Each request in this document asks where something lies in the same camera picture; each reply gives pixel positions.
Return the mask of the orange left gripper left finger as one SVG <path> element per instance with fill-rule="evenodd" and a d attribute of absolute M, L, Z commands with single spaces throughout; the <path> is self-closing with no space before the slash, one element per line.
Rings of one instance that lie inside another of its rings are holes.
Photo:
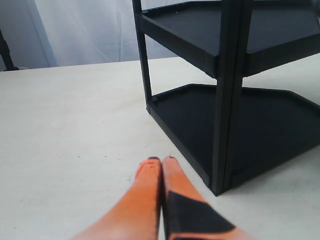
<path fill-rule="evenodd" d="M 157 157 L 141 162 L 125 195 L 101 219 L 74 240 L 156 240 L 161 208 L 162 163 Z"/>

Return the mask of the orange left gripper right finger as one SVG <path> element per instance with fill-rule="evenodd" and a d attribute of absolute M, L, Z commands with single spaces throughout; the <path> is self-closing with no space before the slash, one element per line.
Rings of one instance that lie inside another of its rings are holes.
<path fill-rule="evenodd" d="M 175 157 L 162 162 L 167 240 L 253 240 L 216 212 L 197 191 Z"/>

